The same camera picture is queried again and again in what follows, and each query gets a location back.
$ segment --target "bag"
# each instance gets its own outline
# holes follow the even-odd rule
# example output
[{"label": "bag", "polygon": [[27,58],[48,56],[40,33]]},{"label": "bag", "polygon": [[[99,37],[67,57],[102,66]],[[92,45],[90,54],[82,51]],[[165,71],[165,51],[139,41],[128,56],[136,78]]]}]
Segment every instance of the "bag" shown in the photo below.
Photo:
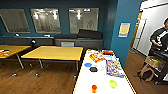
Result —
[{"label": "bag", "polygon": [[139,77],[140,78],[140,81],[141,79],[144,80],[144,81],[151,81],[153,76],[154,76],[154,71],[152,68],[150,68],[149,65],[145,65],[142,70],[139,70],[137,72],[137,76],[135,77]]}]

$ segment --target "person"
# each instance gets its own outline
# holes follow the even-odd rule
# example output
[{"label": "person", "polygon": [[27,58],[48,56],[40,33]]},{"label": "person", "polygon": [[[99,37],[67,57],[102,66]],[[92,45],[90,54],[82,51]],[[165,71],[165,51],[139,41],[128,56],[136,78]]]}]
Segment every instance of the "person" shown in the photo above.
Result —
[{"label": "person", "polygon": [[148,56],[154,56],[155,51],[167,51],[168,45],[168,18],[164,21],[164,27],[157,29],[150,37],[152,42]]}]

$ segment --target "orange object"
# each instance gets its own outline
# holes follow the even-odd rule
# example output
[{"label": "orange object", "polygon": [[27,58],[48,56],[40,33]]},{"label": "orange object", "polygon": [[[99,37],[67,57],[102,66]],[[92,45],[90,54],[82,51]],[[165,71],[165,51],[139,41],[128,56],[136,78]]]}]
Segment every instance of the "orange object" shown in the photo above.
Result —
[{"label": "orange object", "polygon": [[96,93],[96,89],[97,89],[97,86],[96,85],[92,85],[92,93]]}]

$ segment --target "yellow table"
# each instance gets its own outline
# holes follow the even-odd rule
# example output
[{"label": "yellow table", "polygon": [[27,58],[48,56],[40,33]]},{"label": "yellow table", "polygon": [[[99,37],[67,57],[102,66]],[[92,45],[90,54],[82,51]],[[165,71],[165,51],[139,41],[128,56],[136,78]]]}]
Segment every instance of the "yellow table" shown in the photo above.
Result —
[{"label": "yellow table", "polygon": [[16,55],[18,60],[19,60],[19,63],[22,67],[22,69],[24,69],[24,66],[20,60],[20,57],[18,55],[18,53],[26,50],[30,48],[30,46],[9,46],[9,45],[0,45],[0,50],[9,50],[8,52],[8,55],[3,55],[3,56],[0,56],[0,58],[8,58],[10,56],[13,56],[13,55]]},{"label": "yellow table", "polygon": [[41,68],[43,65],[40,59],[74,60],[78,70],[78,61],[80,61],[82,50],[81,47],[40,46],[21,58],[39,59]]}]

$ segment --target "red object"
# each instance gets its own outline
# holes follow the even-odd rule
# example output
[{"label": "red object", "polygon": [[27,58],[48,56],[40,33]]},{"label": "red object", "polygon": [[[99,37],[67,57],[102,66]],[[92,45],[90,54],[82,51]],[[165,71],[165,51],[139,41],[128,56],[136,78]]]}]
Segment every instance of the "red object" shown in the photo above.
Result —
[{"label": "red object", "polygon": [[97,89],[97,86],[96,85],[92,85],[92,93],[96,93],[96,89]]},{"label": "red object", "polygon": [[113,51],[104,51],[104,53],[114,54],[114,52],[113,52]]}]

